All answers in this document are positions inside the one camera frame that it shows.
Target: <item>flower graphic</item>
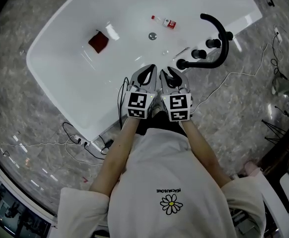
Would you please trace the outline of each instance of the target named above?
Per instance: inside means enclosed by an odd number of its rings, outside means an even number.
[[[183,206],[183,204],[176,202],[175,194],[173,194],[172,197],[170,195],[163,197],[160,205],[163,206],[162,209],[167,215],[170,215],[171,213],[177,213]]]

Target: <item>power outlet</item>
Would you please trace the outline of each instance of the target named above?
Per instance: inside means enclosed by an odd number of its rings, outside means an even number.
[[[277,39],[278,39],[279,43],[281,43],[281,42],[283,41],[283,39],[282,39],[282,36],[281,36],[281,34],[280,34],[280,31],[278,30],[277,27],[274,28],[274,32],[275,32],[275,34],[278,34],[278,35],[277,35]]]
[[[84,145],[85,142],[87,143],[86,146],[89,146],[89,145],[90,145],[90,142],[87,141],[87,140],[86,140],[85,138],[83,138],[83,137],[80,137],[80,136],[78,136],[78,135],[75,135],[74,138],[75,138],[76,140],[79,140],[79,139],[80,139],[80,144],[81,144],[81,145]]]

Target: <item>white marker cube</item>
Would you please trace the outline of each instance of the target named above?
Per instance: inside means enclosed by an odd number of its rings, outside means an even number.
[[[170,121],[190,120],[191,94],[161,95]]]
[[[126,92],[124,107],[127,109],[127,116],[139,119],[146,119],[153,109],[156,94]]]

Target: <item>white bathtub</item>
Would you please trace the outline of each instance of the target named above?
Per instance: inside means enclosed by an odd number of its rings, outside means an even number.
[[[179,58],[194,61],[195,48],[211,51],[205,41],[217,38],[217,31],[201,13],[216,17],[233,34],[262,16],[253,0],[68,0],[31,45],[27,65],[54,105],[92,141],[117,121],[125,76],[150,63],[161,70],[176,67]],[[165,28],[152,15],[177,26]],[[88,44],[96,30],[109,38],[99,54]],[[156,40],[148,38],[150,32]]]

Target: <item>floor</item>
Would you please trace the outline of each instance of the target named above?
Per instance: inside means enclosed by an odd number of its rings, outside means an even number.
[[[22,147],[4,144],[65,143],[68,139],[62,128],[66,119],[39,87],[25,60],[34,38],[65,1],[9,0],[0,14],[0,148],[10,154],[10,157],[0,154],[0,162],[20,186],[54,213],[61,188],[88,189],[100,166],[75,161],[64,145],[26,146],[25,152]],[[284,59],[280,69],[289,78],[289,0],[274,0],[276,7],[269,7],[264,0],[254,1],[263,18],[242,31],[235,42],[230,42],[225,63],[217,69],[186,71],[195,106],[229,72],[256,73],[266,44],[272,43],[275,24],[279,25],[283,38]],[[272,58],[272,48],[268,46],[256,77],[231,74],[192,117],[230,175],[241,171],[248,160],[259,160],[273,146],[264,139],[272,133],[262,119],[283,129],[289,127],[289,118],[274,108],[278,106],[289,112],[289,98],[273,96],[270,92],[274,77]],[[67,124],[65,129],[69,134],[77,133]],[[118,131],[116,124],[103,138],[114,139]],[[95,144],[103,147],[100,139]],[[95,165],[102,162],[81,146],[68,145],[67,149],[78,160]]]

